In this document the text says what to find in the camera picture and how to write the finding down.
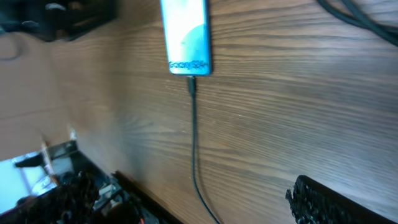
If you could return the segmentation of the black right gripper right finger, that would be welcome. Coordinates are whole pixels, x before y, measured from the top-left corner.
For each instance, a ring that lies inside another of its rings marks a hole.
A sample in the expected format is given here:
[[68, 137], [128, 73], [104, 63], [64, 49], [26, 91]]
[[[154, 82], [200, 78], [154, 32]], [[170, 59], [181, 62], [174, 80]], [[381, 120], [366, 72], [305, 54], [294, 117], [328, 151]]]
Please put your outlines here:
[[285, 194], [296, 224], [397, 224], [306, 175]]

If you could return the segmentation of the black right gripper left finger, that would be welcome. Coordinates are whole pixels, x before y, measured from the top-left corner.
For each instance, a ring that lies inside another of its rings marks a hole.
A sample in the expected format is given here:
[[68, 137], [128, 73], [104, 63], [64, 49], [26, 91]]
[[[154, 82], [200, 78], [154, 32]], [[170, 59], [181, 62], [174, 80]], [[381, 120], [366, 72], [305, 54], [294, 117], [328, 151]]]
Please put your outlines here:
[[95, 181], [80, 172], [52, 190], [26, 198], [1, 214], [1, 224], [92, 223], [94, 205], [99, 198]]

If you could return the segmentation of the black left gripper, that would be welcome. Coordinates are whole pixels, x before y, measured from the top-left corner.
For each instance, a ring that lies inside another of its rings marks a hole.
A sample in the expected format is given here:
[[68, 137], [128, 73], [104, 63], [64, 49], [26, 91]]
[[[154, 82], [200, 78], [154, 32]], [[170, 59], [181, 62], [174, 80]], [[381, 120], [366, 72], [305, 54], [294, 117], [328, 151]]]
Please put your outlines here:
[[1, 32], [73, 41], [117, 18], [116, 0], [1, 0]]

